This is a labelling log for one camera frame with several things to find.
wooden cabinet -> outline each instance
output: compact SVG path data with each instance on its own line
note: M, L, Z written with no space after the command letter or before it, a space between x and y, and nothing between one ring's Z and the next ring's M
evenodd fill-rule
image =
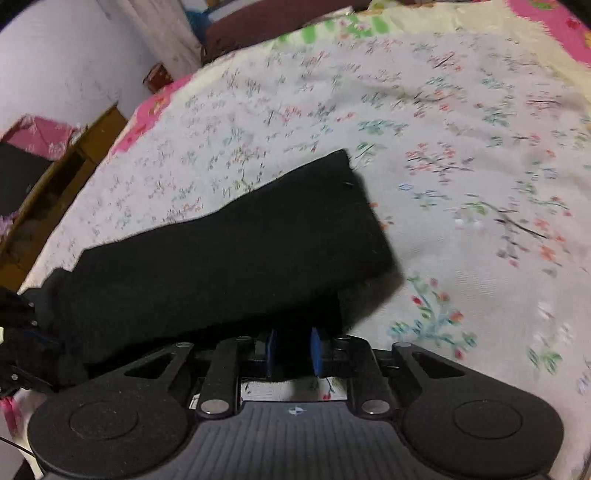
M113 105L41 176L0 241L0 286L13 291L20 288L52 231L126 123Z

metal screw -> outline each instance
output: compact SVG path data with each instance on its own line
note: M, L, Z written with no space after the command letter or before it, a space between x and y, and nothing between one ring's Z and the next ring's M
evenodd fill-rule
M390 409L388 402L384 400L367 400L361 405L361 410L370 415L380 415Z
M213 400L206 400L201 404L201 409L205 413L214 415L216 413L224 413L230 408L230 405L225 400L214 398Z

ribbed black surface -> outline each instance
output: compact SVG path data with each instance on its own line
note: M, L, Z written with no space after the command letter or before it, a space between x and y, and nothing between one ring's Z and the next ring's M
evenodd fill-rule
M57 477L50 475L47 480ZM158 480L443 480L420 464L394 429L352 416L341 402L248 402L207 422Z

pink fabric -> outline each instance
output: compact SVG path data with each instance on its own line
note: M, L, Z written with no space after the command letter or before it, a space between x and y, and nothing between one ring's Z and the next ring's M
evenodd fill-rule
M160 118L164 109L170 103L173 93L180 90L193 78L193 74L177 80L161 89L156 95L142 103L129 121L129 131L111 149L111 154L118 151L127 152L144 133L150 130Z
M41 116L23 116L2 141L48 160L59 160L76 129Z
M0 215L0 240L2 240L2 237L9 232L13 220L17 217L17 213L18 212L13 212L7 217Z
M515 15L542 22L569 55L591 65L591 32L556 0L506 0Z
M4 413L4 418L10 435L14 436L18 434L21 413L17 402L15 402L12 397L3 398L0 400L0 408Z

floral bedsheet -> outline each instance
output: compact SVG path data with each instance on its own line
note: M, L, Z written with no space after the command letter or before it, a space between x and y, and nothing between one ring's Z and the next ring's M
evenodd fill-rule
M351 309L351 334L415 342L545 398L566 428L552 474L576 478L591 445L585 100L502 34L393 37L376 19L198 72L98 168L25 286L85 248L198 218L346 148L405 276Z

